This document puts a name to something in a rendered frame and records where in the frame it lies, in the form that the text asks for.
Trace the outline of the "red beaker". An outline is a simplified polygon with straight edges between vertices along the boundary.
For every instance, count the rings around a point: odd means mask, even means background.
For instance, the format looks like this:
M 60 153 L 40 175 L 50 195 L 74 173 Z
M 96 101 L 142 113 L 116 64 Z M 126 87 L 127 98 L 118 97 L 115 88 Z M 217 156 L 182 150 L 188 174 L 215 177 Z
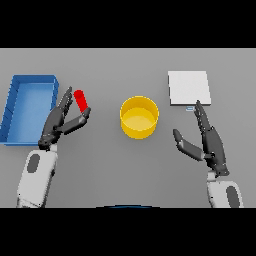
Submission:
M 84 95 L 84 91 L 83 90 L 76 90 L 74 92 L 74 98 L 75 98 L 76 103 L 77 103 L 77 105 L 80 109 L 80 112 L 84 112 L 88 107 L 86 97 Z

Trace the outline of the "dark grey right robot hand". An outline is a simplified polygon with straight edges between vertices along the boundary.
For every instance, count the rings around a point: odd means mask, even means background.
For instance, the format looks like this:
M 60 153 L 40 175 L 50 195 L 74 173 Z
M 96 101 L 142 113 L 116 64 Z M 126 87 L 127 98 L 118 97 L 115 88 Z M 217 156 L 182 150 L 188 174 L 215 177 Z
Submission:
M 210 125 L 200 101 L 196 102 L 194 114 L 202 137 L 202 148 L 185 140 L 181 133 L 174 129 L 173 136 L 177 149 L 196 161 L 206 161 L 207 166 L 215 172 L 215 177 L 228 176 L 223 142 L 217 130 Z

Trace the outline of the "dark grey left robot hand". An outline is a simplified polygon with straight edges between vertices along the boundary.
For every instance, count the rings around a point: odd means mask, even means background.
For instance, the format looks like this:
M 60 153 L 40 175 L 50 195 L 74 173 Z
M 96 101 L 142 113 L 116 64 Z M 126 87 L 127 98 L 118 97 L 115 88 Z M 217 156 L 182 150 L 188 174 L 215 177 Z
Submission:
M 75 91 L 72 91 L 72 87 L 69 87 L 59 104 L 55 106 L 48 115 L 41 137 L 38 141 L 40 150 L 49 151 L 50 147 L 58 142 L 61 135 L 68 135 L 82 128 L 87 123 L 91 112 L 89 106 L 84 112 L 80 112 L 78 117 L 68 122 L 65 121 L 71 104 L 73 101 L 76 101 L 74 98 Z

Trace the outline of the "yellow bowl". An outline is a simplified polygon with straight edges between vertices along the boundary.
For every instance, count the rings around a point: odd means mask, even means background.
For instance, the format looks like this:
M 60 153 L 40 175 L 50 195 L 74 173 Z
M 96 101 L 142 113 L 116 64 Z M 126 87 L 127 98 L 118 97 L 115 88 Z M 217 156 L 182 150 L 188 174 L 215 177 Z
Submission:
M 120 107 L 120 127 L 135 140 L 151 136 L 160 116 L 156 103 L 145 96 L 133 96 Z

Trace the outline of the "pale square measuring scale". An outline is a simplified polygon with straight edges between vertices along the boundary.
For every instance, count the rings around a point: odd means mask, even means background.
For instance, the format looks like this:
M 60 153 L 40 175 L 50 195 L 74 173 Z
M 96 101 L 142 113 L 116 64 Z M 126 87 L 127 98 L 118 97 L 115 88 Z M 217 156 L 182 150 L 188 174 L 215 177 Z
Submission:
M 168 86 L 171 106 L 192 107 L 197 101 L 203 106 L 211 105 L 205 71 L 169 71 Z

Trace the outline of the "blue tray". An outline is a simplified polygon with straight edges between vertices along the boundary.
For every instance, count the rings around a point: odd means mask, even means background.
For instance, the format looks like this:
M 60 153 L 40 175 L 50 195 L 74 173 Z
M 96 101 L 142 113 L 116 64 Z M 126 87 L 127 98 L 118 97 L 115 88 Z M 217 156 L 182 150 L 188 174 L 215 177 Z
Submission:
M 55 75 L 13 75 L 0 123 L 0 144 L 37 146 L 56 106 L 58 87 Z

